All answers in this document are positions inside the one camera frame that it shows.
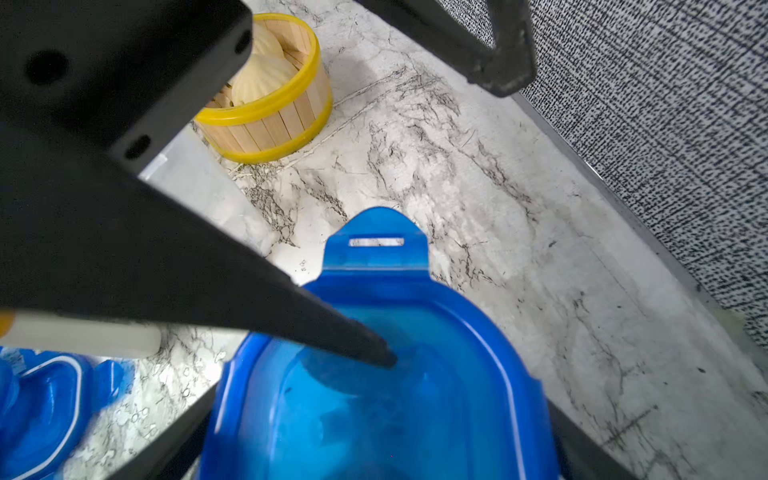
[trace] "blue plastic item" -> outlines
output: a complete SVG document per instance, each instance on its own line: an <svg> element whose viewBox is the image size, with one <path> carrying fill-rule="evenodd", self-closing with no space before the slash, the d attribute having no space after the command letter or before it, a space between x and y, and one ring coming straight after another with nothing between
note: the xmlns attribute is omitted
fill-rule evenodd
<svg viewBox="0 0 768 480"><path fill-rule="evenodd" d="M44 478L82 437L91 414L124 386L111 360L95 367L78 355L20 350L21 371L0 359L0 480Z"/></svg>
<svg viewBox="0 0 768 480"><path fill-rule="evenodd" d="M402 245L353 246L363 238ZM362 212L305 287L386 338L397 365L249 335L224 367L201 480L558 478L541 383L488 317L431 280L410 220Z"/></svg>

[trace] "wooden bucket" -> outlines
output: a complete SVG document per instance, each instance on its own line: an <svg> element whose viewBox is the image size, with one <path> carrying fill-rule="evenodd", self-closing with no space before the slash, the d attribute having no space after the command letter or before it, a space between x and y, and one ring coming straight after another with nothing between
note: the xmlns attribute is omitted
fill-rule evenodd
<svg viewBox="0 0 768 480"><path fill-rule="evenodd" d="M259 100L232 106L224 86L195 117L206 139L223 157L244 164L276 160L299 150L323 129L333 106L320 45L312 29L291 15L253 16L271 31L285 58L299 71Z"/></svg>

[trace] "gray textured fabric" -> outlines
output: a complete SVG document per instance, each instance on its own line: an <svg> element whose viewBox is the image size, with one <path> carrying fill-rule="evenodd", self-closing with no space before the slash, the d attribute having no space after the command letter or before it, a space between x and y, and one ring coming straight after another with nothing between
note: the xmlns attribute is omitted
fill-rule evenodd
<svg viewBox="0 0 768 480"><path fill-rule="evenodd" d="M496 45L485 0L438 0L456 21L489 47Z"/></svg>
<svg viewBox="0 0 768 480"><path fill-rule="evenodd" d="M441 2L484 35L482 0ZM531 16L523 95L768 347L768 2L531 0Z"/></svg>

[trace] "blue container lid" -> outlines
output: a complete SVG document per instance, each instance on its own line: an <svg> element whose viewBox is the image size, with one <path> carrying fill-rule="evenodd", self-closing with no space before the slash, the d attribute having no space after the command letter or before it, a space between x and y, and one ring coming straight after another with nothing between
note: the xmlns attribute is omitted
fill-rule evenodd
<svg viewBox="0 0 768 480"><path fill-rule="evenodd" d="M118 397L124 371L111 360L93 367L82 356L19 352L18 373L0 359L0 478L32 480L67 459L91 414Z"/></svg>

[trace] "marble floor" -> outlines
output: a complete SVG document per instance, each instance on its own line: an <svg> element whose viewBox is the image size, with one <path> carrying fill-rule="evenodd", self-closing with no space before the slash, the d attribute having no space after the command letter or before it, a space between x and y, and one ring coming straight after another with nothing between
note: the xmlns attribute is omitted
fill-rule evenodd
<svg viewBox="0 0 768 480"><path fill-rule="evenodd" d="M394 207L427 233L432 276L484 310L548 396L638 477L764 478L765 380L512 99L355 2L250 4L310 24L336 101L319 137L281 161L219 159L256 208L235 236L305 283L331 233ZM242 337L170 328L65 477L119 468L218 380Z"/></svg>

